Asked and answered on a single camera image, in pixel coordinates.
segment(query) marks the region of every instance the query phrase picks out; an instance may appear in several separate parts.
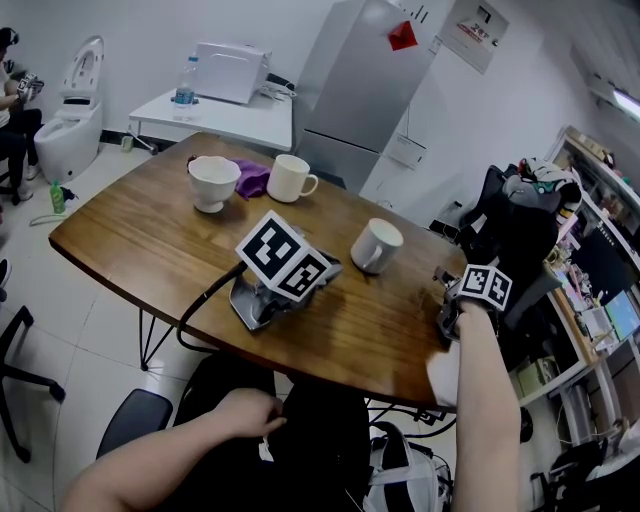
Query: white bowl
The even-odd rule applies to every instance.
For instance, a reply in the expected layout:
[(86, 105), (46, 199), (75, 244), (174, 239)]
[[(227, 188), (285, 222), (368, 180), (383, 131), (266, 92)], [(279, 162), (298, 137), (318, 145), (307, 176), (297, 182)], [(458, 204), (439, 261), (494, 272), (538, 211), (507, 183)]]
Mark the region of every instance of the white bowl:
[(189, 162), (194, 206), (205, 213), (222, 210), (240, 179), (240, 167), (221, 156), (201, 156)]

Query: water bottle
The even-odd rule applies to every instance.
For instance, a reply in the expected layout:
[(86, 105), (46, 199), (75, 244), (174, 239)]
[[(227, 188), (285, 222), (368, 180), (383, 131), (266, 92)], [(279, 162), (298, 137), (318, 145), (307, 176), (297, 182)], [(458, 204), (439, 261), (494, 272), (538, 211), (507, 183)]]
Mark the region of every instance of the water bottle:
[(198, 73), (197, 66), (198, 57), (192, 55), (189, 57), (189, 62), (180, 74), (178, 87), (176, 88), (176, 97), (174, 100), (173, 117), (175, 119), (185, 121), (190, 117), (191, 106), (193, 105), (193, 99), (195, 98), (194, 88)]

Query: cup handle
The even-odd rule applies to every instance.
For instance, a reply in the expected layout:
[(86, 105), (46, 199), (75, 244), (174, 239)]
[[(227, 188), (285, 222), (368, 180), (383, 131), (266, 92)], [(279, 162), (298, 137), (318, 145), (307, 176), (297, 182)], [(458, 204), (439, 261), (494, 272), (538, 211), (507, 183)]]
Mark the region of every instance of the cup handle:
[(371, 258), (369, 258), (367, 262), (364, 265), (362, 265), (362, 269), (367, 270), (367, 268), (369, 268), (369, 265), (373, 265), (380, 259), (381, 255), (382, 255), (382, 247), (380, 247), (379, 245), (376, 245), (376, 250), (373, 251)]
[(314, 180), (314, 181), (315, 181), (315, 183), (314, 183), (313, 187), (311, 187), (311, 190), (309, 190), (309, 192), (300, 192), (300, 196), (301, 196), (301, 197), (310, 196), (310, 195), (311, 195), (311, 194), (313, 194), (313, 193), (316, 191), (316, 189), (318, 188), (318, 183), (319, 183), (319, 181), (318, 181), (318, 177), (317, 177), (315, 174), (309, 174), (309, 175), (306, 177), (306, 179), (305, 179), (305, 183), (307, 182), (307, 180), (308, 180), (309, 178), (311, 178), (312, 180)]

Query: white desk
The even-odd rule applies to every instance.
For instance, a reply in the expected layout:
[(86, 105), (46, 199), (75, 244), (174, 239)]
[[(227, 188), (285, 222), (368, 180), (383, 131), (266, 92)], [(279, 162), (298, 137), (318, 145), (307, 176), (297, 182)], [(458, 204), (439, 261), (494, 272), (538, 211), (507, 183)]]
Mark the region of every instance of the white desk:
[(232, 139), (252, 142), (261, 146), (290, 151), (292, 144), (292, 102), (272, 100), (256, 94), (248, 105), (198, 98), (191, 108), (191, 119), (173, 118), (171, 90), (129, 114), (129, 119), (140, 123), (155, 123), (199, 132), (223, 135)]

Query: wooden table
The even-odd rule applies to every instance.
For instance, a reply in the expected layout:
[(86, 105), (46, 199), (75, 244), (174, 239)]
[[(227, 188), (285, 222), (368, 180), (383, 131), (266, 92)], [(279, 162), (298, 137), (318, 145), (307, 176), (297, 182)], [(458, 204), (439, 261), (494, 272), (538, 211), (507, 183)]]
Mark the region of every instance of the wooden table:
[[(253, 151), (196, 134), (102, 191), (49, 237), (54, 249), (98, 282), (171, 325), (238, 261), (236, 245), (269, 210), (339, 258), (342, 274), (309, 310), (249, 332), (229, 303), (228, 284), (191, 319), (187, 332), (291, 376), (311, 375), (368, 397), (436, 405), (425, 363), (442, 348), (435, 317), (443, 288), (436, 266), (462, 275), (462, 251), (330, 183), (294, 204), (234, 196), (217, 214), (195, 210), (186, 172), (191, 155), (248, 158)], [(391, 221), (405, 245), (378, 277), (364, 276), (349, 249), (367, 221)]]

